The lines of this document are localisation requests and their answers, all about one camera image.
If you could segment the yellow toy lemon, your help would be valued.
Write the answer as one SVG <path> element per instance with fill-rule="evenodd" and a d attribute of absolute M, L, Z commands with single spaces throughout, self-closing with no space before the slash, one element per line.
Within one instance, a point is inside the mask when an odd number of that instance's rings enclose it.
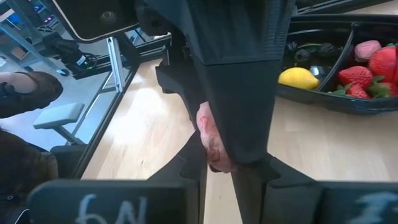
<path fill-rule="evenodd" d="M 319 86 L 320 80 L 305 68 L 293 67 L 286 69 L 279 75 L 278 83 L 305 90 L 313 90 Z"/>

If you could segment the dark toy blackberry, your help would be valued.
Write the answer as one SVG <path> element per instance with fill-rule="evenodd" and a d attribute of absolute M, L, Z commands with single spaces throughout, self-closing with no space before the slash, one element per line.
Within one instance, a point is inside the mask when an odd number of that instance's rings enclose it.
<path fill-rule="evenodd" d="M 300 49 L 294 55 L 294 60 L 296 63 L 309 63 L 310 59 L 311 53 L 306 49 Z"/>
<path fill-rule="evenodd" d="M 318 48 L 317 54 L 321 58 L 337 58 L 342 51 L 342 47 L 331 43 L 324 43 Z"/>

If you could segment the black plastic tupperware container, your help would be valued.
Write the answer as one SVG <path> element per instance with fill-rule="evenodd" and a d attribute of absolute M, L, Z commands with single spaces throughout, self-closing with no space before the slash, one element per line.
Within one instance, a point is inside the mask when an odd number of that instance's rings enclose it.
<path fill-rule="evenodd" d="M 386 82 L 383 76 L 373 75 L 372 72 L 373 83 L 364 89 L 370 99 L 330 93 L 339 85 L 344 86 L 338 78 L 339 71 L 353 66 L 369 69 L 369 60 L 357 62 L 354 57 L 355 46 L 369 40 L 379 41 L 382 48 L 398 47 L 398 16 L 319 14 L 293 17 L 287 36 L 282 69 L 305 68 L 320 80 L 320 84 L 313 90 L 279 84 L 278 96 L 348 114 L 398 111 L 398 84 Z M 342 47 L 340 55 L 337 58 L 319 57 L 318 48 L 324 43 Z M 294 55 L 300 49 L 306 49 L 311 53 L 309 63 L 295 62 Z"/>

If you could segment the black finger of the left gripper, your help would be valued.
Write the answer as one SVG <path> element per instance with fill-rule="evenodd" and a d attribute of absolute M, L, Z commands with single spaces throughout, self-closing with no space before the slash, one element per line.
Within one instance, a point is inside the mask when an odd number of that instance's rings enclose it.
<path fill-rule="evenodd" d="M 161 62 L 155 71 L 163 93 L 176 93 L 181 97 L 189 119 L 197 129 L 197 111 L 200 104 L 205 102 L 205 96 L 193 62 L 184 61 L 170 65 Z"/>
<path fill-rule="evenodd" d="M 229 158 L 236 164 L 266 160 L 282 61 L 193 63 L 200 88 L 196 103 L 209 103 Z"/>

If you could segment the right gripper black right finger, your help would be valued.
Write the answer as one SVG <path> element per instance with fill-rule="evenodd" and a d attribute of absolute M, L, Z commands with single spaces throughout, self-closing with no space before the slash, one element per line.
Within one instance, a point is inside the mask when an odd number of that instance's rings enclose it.
<path fill-rule="evenodd" d="M 323 187 L 267 154 L 231 174 L 243 224 L 312 224 Z"/>

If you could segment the realistic red toy strawberry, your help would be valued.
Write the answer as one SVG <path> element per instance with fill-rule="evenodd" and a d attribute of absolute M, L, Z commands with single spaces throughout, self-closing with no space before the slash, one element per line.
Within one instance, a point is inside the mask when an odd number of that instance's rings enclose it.
<path fill-rule="evenodd" d="M 366 91 L 358 84 L 350 83 L 346 86 L 339 85 L 335 91 L 330 91 L 331 94 L 339 96 L 348 96 L 352 98 L 370 99 Z"/>
<path fill-rule="evenodd" d="M 363 89 L 367 89 L 373 83 L 371 71 L 362 66 L 353 66 L 341 70 L 338 72 L 338 78 L 344 86 L 358 84 Z"/>

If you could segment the person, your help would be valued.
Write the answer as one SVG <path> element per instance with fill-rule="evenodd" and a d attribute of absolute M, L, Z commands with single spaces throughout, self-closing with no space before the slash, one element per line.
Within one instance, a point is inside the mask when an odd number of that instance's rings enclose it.
<path fill-rule="evenodd" d="M 45 72 L 0 72 L 0 119 L 43 109 L 63 92 L 63 86 Z M 38 185 L 58 178 L 56 157 L 0 127 L 0 224 Z"/>

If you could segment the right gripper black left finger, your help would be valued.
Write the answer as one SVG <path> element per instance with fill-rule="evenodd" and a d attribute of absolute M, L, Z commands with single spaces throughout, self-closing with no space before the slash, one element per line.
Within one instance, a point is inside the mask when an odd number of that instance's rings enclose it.
<path fill-rule="evenodd" d="M 194 131 L 185 145 L 160 170 L 148 178 L 149 182 L 177 182 L 187 187 L 185 203 L 171 201 L 186 209 L 182 224 L 203 224 L 205 211 L 207 164 L 200 133 Z"/>

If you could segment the painted red toy strawberry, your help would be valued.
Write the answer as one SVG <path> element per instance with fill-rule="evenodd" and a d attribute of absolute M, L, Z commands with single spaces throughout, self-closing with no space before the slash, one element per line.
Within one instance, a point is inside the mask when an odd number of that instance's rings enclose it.
<path fill-rule="evenodd" d="M 384 47 L 369 59 L 373 75 L 383 76 L 384 81 L 398 84 L 398 47 Z"/>

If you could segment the black aluminium table frame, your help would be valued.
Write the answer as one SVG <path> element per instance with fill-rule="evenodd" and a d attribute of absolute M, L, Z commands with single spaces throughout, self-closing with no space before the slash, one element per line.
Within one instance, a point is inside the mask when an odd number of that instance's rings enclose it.
<path fill-rule="evenodd" d="M 322 0 L 322 3 L 315 4 L 313 6 L 305 7 L 300 9 L 298 12 L 300 14 L 321 14 L 321 13 L 343 13 L 349 11 L 355 11 L 365 7 L 375 6 L 377 4 L 382 4 L 392 0 Z M 141 63 L 146 63 L 152 60 L 160 59 L 163 56 L 164 48 L 169 45 L 171 40 L 171 35 L 167 34 L 158 39 L 150 40 L 144 42 L 143 44 L 135 46 L 133 41 L 130 40 L 129 36 L 125 33 L 121 34 L 122 45 L 127 47 L 138 55 L 132 56 L 132 53 L 128 52 L 128 57 L 121 54 L 122 67 L 126 68 L 128 72 L 125 74 L 124 80 L 129 85 L 132 79 L 136 75 Z M 85 71 L 85 72 L 75 72 L 73 77 L 76 80 L 82 80 L 84 78 L 93 77 L 100 75 L 102 73 L 107 74 L 107 79 L 112 77 L 112 68 L 109 55 L 102 55 L 98 57 L 100 64 L 96 69 Z M 86 149 L 80 156 L 79 160 L 76 162 L 75 169 L 73 170 L 70 177 L 74 179 L 80 179 L 83 176 L 96 148 L 103 137 L 106 129 L 109 126 L 111 119 L 113 118 L 117 107 L 119 106 L 126 89 L 122 92 L 118 92 L 116 87 L 110 88 L 114 92 L 115 96 L 110 101 L 109 106 L 104 111 L 104 115 L 97 126 L 91 125 L 94 129 L 94 133 L 90 141 L 86 144 Z"/>

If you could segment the silver metal bracket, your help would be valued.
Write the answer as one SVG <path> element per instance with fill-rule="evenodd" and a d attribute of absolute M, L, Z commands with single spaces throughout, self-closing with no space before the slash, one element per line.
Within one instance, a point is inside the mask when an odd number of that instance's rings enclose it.
<path fill-rule="evenodd" d="M 115 37 L 108 37 L 106 39 L 108 46 L 109 60 L 111 62 L 112 73 L 117 92 L 121 93 L 124 90 L 126 81 L 123 72 L 123 63 L 121 60 L 121 52 L 119 44 Z"/>

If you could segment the black panel with pale edge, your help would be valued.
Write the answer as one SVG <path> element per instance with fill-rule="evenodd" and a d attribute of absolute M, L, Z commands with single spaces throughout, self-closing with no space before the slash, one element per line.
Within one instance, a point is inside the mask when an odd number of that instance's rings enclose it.
<path fill-rule="evenodd" d="M 134 0 L 49 0 L 69 34 L 91 43 L 139 26 Z"/>

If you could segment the pink toy raspberry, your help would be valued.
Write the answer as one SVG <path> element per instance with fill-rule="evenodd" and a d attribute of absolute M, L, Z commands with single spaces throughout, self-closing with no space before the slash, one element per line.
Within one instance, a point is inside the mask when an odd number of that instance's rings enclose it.
<path fill-rule="evenodd" d="M 355 46 L 354 57 L 357 62 L 366 62 L 371 55 L 380 50 L 381 44 L 377 40 L 369 40 Z"/>
<path fill-rule="evenodd" d="M 230 173 L 237 166 L 230 160 L 215 124 L 209 102 L 200 105 L 197 112 L 197 126 L 206 149 L 206 161 L 213 172 Z"/>

